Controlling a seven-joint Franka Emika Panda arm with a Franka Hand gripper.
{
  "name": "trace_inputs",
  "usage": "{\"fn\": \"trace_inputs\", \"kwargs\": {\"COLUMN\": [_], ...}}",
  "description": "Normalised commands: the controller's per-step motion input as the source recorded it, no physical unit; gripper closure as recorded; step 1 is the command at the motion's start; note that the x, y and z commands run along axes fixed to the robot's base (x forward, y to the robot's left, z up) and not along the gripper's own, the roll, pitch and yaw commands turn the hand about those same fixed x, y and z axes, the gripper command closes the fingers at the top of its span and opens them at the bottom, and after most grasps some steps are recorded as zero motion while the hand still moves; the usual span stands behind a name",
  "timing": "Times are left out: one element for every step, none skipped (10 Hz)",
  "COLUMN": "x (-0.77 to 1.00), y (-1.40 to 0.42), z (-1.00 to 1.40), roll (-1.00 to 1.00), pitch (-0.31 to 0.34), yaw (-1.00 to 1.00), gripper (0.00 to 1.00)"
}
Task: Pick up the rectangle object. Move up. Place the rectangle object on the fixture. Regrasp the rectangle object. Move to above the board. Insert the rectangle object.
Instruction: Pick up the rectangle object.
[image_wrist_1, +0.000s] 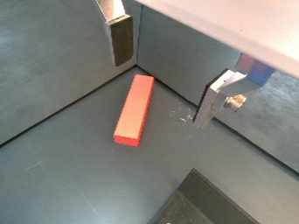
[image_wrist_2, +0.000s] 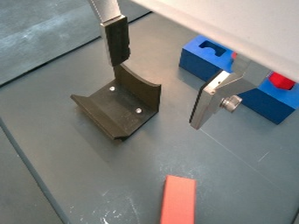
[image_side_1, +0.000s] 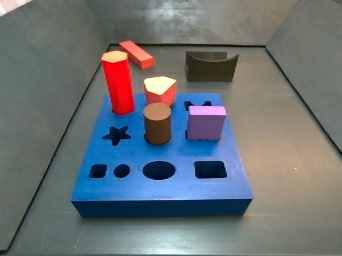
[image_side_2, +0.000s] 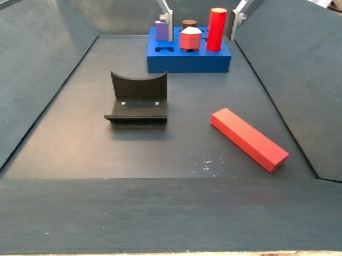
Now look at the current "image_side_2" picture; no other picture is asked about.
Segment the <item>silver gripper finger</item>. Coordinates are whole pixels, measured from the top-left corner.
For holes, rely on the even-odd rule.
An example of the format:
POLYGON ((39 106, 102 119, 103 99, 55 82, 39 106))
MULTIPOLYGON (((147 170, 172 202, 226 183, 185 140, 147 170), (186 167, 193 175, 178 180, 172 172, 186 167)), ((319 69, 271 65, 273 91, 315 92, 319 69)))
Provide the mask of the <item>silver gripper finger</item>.
POLYGON ((159 7, 162 9, 162 14, 159 15, 159 20, 168 24, 168 42, 174 41, 174 12, 168 7, 166 0, 156 0, 159 7))
POLYGON ((254 0, 241 0, 237 8, 231 11, 233 15, 233 22, 231 22, 231 31, 230 31, 230 39, 235 39, 235 34, 239 25, 243 23, 246 20, 246 11, 253 4, 254 0))

